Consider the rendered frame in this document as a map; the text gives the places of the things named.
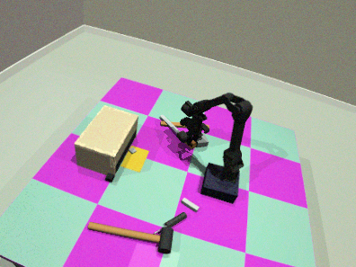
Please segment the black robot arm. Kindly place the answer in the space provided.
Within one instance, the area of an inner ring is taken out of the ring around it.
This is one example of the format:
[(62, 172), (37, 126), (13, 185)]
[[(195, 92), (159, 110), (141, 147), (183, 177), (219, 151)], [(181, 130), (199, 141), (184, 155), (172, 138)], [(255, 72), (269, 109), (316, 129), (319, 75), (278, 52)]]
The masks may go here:
[(188, 117), (181, 119), (180, 124), (189, 128), (189, 121), (191, 121), (193, 125), (199, 126), (204, 120), (208, 119), (206, 114), (203, 114), (203, 112), (223, 103), (227, 106), (227, 109), (232, 112), (234, 122), (230, 147), (224, 151), (222, 180), (236, 183), (236, 177), (239, 174), (239, 169), (245, 166), (240, 147), (245, 129), (245, 122), (252, 113), (253, 105), (243, 97), (232, 93), (225, 93), (217, 98), (202, 100), (195, 102), (194, 104), (186, 101), (181, 110)]

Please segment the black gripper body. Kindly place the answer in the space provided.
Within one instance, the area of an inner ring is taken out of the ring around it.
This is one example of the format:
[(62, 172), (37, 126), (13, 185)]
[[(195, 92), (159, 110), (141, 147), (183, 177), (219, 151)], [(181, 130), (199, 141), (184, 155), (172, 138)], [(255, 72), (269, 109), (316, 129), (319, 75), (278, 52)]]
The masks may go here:
[(189, 139), (191, 139), (192, 136), (195, 136), (195, 135), (197, 135), (197, 134), (198, 134), (198, 135), (201, 134), (201, 132), (202, 132), (203, 130), (204, 130), (204, 133), (205, 133), (205, 134), (209, 133), (209, 127), (208, 127), (206, 124), (204, 124), (204, 123), (202, 123), (202, 124), (199, 125), (199, 126), (196, 126), (196, 125), (193, 125), (193, 124), (191, 123), (191, 121), (189, 121), (189, 124), (190, 124), (190, 127), (187, 128), (187, 130), (189, 130), (189, 131), (187, 131), (186, 133), (185, 133), (184, 131), (178, 132), (178, 133), (177, 133), (177, 136), (176, 136), (176, 137), (178, 137), (178, 139), (180, 139), (183, 143), (189, 141)]

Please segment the beige low cabinet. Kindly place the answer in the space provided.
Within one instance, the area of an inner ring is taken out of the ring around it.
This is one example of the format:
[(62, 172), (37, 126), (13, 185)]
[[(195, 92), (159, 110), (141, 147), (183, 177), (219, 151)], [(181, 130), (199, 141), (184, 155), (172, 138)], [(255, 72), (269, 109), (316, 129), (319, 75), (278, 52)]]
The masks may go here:
[(138, 147), (134, 154), (128, 151), (137, 127), (138, 115), (103, 105), (75, 141), (77, 165), (107, 175), (105, 181), (111, 183), (120, 166), (139, 172), (149, 151)]

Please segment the brown cylinder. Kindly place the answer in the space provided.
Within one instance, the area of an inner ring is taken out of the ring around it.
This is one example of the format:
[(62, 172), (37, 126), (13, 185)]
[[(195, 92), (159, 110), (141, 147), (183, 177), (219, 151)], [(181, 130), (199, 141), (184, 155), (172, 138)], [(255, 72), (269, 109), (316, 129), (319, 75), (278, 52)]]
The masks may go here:
[[(171, 121), (169, 121), (165, 116), (164, 114), (163, 115), (160, 115), (160, 117), (172, 128), (172, 130), (177, 134), (178, 132), (181, 132), (180, 130), (178, 130), (178, 128), (176, 128), (173, 123)], [(189, 148), (190, 149), (193, 149), (195, 148), (197, 145), (197, 143), (193, 140), (190, 145), (189, 145)]]

